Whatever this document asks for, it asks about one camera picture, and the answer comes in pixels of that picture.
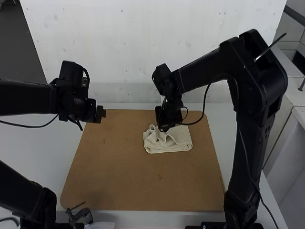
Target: cork board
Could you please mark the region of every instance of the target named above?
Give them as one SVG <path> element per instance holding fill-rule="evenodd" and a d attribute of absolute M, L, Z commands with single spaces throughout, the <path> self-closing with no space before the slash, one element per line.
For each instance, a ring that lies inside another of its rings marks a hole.
<path fill-rule="evenodd" d="M 198 119 L 189 111 L 185 122 Z M 83 201 L 100 210 L 223 211 L 224 185 L 206 116 L 189 126 L 193 148 L 149 154 L 143 132 L 153 110 L 107 110 L 87 124 L 70 168 L 61 205 Z"/>

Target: black cable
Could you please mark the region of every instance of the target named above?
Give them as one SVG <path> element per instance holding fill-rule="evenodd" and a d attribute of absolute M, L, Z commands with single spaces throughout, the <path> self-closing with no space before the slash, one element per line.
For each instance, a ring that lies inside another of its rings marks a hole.
<path fill-rule="evenodd" d="M 162 110 L 164 110 L 164 103 L 165 103 L 165 98 L 163 99 L 163 102 L 162 102 L 162 105 L 161 105 L 161 110 L 160 110 L 160 112 L 159 112 L 159 116 L 158 116 L 158 124 L 160 123 L 160 116 L 161 116 L 161 112 L 162 112 Z"/>
<path fill-rule="evenodd" d="M 227 75 L 227 74 L 226 74 L 226 73 L 218 74 L 218 75 L 215 76 L 215 77 L 209 82 L 209 84 L 207 85 L 206 90 L 205 90 L 205 92 L 204 92 L 204 97 L 203 97 L 203 108 L 202 108 L 202 115 L 201 115 L 201 117 L 200 117 L 197 121 L 195 121 L 195 122 L 192 122 L 192 123 L 179 123 L 180 125 L 194 125 L 194 124 L 196 124 L 196 123 L 198 123 L 198 122 L 200 122 L 200 121 L 202 120 L 202 118 L 203 118 L 203 116 L 204 116 L 205 100 L 206 100 L 206 96 L 207 96 L 208 90 L 209 90 L 210 86 L 212 85 L 212 83 L 214 83 L 215 80 L 217 80 L 217 79 L 218 79 L 220 76 L 222 76 L 222 75 Z"/>
<path fill-rule="evenodd" d="M 15 217 L 2 218 L 2 219 L 0 219 L 0 223 L 4 222 L 4 221 L 8 221 L 8 220 L 13 221 L 16 224 L 16 226 L 19 227 L 19 222 Z"/>
<path fill-rule="evenodd" d="M 236 94 L 237 94 L 237 108 L 236 108 L 236 121 L 237 121 L 238 114 L 239 114 L 239 113 L 238 113 L 238 112 L 239 112 L 239 91 L 238 91 L 238 83 L 237 83 L 236 79 L 233 78 L 233 80 L 234 80 L 234 82 L 235 82 L 235 84 L 236 84 Z M 239 135 L 240 135 L 240 138 L 241 138 L 243 147 L 244 147 L 244 156 L 245 156 L 245 159 L 246 159 L 246 167 L 247 167 L 248 176 L 249 176 L 249 178 L 250 178 L 252 184 L 254 185 L 254 187 L 255 187 L 255 189 L 256 189 L 258 195 L 259 195 L 259 198 L 260 198 L 260 200 L 261 200 L 262 205 L 265 207 L 265 209 L 268 211 L 270 217 L 272 218 L 273 223 L 274 223 L 276 229 L 279 229 L 279 227 L 278 227 L 278 225 L 277 225 L 277 223 L 276 223 L 276 220 L 275 220 L 275 218 L 274 218 L 272 212 L 270 211 L 270 209 L 268 208 L 268 206 L 267 206 L 267 205 L 264 203 L 264 201 L 263 201 L 263 198 L 262 198 L 262 195 L 261 195 L 261 192 L 260 192 L 260 190 L 259 190 L 258 185 L 255 183 L 255 181 L 253 180 L 253 178 L 252 178 L 252 176 L 251 176 L 250 166 L 249 166 L 249 160 L 248 160 L 248 154 L 247 154 L 247 151 L 246 151 L 246 146 L 245 146 L 245 144 L 244 144 L 244 138 L 243 138 L 243 135 L 242 135 L 242 132 L 241 132 L 239 126 L 237 126 L 237 129 L 238 129 L 238 132 L 239 132 Z"/>
<path fill-rule="evenodd" d="M 186 119 L 187 115 L 189 114 L 189 109 L 187 109 L 186 106 L 183 106 L 182 108 L 185 108 L 186 109 L 186 115 L 185 117 L 183 118 L 182 122 L 184 121 L 184 119 Z"/>
<path fill-rule="evenodd" d="M 0 120 L 0 123 L 2 124 L 6 124 L 6 125 L 13 125 L 13 126 L 18 126 L 18 127 L 24 127 L 24 128 L 31 128 L 31 129 L 35 129 L 35 128 L 43 128 L 47 125 L 49 125 L 51 122 L 53 122 L 56 118 L 58 117 L 58 114 L 52 118 L 51 121 L 49 121 L 48 123 L 44 124 L 44 125 L 22 125 L 22 124 L 17 124 L 17 123 L 9 123 L 9 122 L 5 122 Z"/>
<path fill-rule="evenodd" d="M 87 69 L 84 68 L 83 71 L 85 72 L 86 77 L 90 80 L 89 73 L 88 73 Z"/>

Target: crumpled towel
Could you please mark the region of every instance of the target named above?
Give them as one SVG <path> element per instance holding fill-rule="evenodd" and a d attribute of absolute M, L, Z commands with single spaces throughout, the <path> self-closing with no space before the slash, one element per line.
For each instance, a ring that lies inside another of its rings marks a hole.
<path fill-rule="evenodd" d="M 193 147 L 189 127 L 179 125 L 161 132 L 157 126 L 150 125 L 143 133 L 144 148 L 150 154 L 188 151 Z"/>

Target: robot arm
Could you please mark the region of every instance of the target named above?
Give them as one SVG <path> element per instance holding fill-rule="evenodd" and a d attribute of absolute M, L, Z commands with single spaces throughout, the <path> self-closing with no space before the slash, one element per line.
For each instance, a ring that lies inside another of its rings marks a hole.
<path fill-rule="evenodd" d="M 86 69 L 63 61 L 59 78 L 50 84 L 0 80 L 0 116 L 23 114 L 58 114 L 59 120 L 100 123 L 106 111 L 88 98 L 89 75 Z M 79 214 L 69 214 L 69 223 L 55 223 L 56 195 L 48 188 L 28 180 L 0 161 L 0 207 L 20 217 L 23 229 L 83 229 L 76 221 L 84 216 L 92 222 L 91 213 L 84 208 Z"/>
<path fill-rule="evenodd" d="M 69 61 L 62 62 L 59 77 L 50 84 L 0 80 L 0 116 L 58 114 L 80 128 L 79 121 L 100 123 L 106 111 L 88 98 L 89 83 L 87 70 Z"/>
<path fill-rule="evenodd" d="M 171 72 L 162 64 L 152 74 L 157 90 L 165 96 L 155 110 L 162 131 L 183 124 L 183 93 L 227 80 L 237 121 L 232 176 L 224 196 L 230 229 L 249 228 L 257 218 L 266 144 L 288 84 L 285 70 L 271 51 L 256 60 L 266 48 L 260 34 L 250 30 L 180 69 Z"/>

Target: white wall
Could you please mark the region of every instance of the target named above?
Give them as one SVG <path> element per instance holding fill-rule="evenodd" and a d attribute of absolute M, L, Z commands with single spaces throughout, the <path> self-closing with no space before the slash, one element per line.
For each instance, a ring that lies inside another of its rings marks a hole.
<path fill-rule="evenodd" d="M 304 0 L 287 0 L 286 5 L 305 17 Z"/>
<path fill-rule="evenodd" d="M 283 13 L 274 39 L 285 32 L 287 35 L 278 42 L 277 47 L 292 61 L 304 33 L 304 26 Z"/>
<path fill-rule="evenodd" d="M 296 50 L 298 50 L 301 55 L 305 56 L 305 34 L 303 34 Z"/>
<path fill-rule="evenodd" d="M 0 208 L 0 219 L 6 218 L 6 217 L 12 217 L 11 212 L 7 211 L 6 209 Z M 16 229 L 16 224 L 13 221 L 4 221 L 0 222 L 0 228 L 2 229 Z"/>
<path fill-rule="evenodd" d="M 270 44 L 285 2 L 21 0 L 47 81 L 58 76 L 62 60 L 75 61 L 101 83 L 90 89 L 100 103 L 156 102 L 151 75 L 157 65 L 173 71 L 246 30 L 258 29 Z M 147 83 L 141 93 L 135 93 L 138 83 Z M 229 97 L 220 88 L 219 102 Z M 188 102 L 199 97 L 191 93 Z"/>

